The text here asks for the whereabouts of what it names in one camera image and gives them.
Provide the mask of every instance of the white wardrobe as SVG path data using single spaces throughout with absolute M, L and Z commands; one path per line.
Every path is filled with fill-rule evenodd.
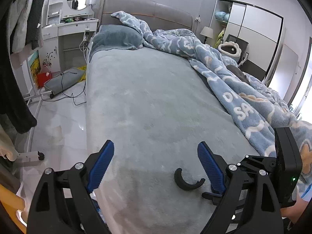
M 226 25 L 223 40 L 226 41 L 229 34 L 247 41 L 246 52 L 249 53 L 247 61 L 240 67 L 259 80 L 263 80 L 269 72 L 271 65 L 276 62 L 276 53 L 282 47 L 280 43 L 283 17 L 264 8 L 237 0 L 217 0 L 211 26 L 215 27 L 216 35 L 219 34 L 218 20 L 215 13 L 220 4 L 231 6 L 230 16 Z

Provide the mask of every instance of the vanity table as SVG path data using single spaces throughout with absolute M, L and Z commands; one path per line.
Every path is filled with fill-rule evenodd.
M 52 73 L 62 72 L 72 67 L 86 65 L 84 54 L 79 49 L 85 29 L 89 29 L 89 38 L 97 30 L 98 21 L 91 8 L 96 0 L 49 0 L 46 23 L 42 27 L 43 47 L 39 50 L 39 59 L 43 72 L 44 64 L 49 64 Z M 81 21 L 65 23 L 79 17 Z

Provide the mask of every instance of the caster wheel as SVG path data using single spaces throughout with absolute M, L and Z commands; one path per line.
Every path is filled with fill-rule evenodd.
M 43 154 L 42 152 L 39 152 L 39 151 L 38 151 L 38 159 L 39 159 L 40 161 L 43 161 L 43 160 L 44 160 L 44 154 Z

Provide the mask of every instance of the blue gripper pad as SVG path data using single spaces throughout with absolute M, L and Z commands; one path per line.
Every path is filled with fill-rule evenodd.
M 102 154 L 97 159 L 91 171 L 89 172 L 89 182 L 87 186 L 87 191 L 89 193 L 92 193 L 94 189 L 99 188 L 99 185 L 104 177 L 104 174 L 113 156 L 114 156 L 114 143 L 110 141 L 106 145 Z
M 214 160 L 213 153 L 205 146 L 204 142 L 199 143 L 197 147 L 197 156 L 202 167 L 204 167 L 213 189 L 220 194 L 223 194 L 226 190 L 223 173 Z

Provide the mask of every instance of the bed sheet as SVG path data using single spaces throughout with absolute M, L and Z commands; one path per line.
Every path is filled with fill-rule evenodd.
M 149 48 L 95 53 L 87 68 L 87 148 L 115 155 L 97 200 L 113 234 L 200 233 L 215 206 L 197 157 L 205 141 L 228 163 L 258 155 L 190 63 Z M 181 190 L 174 171 L 189 183 Z

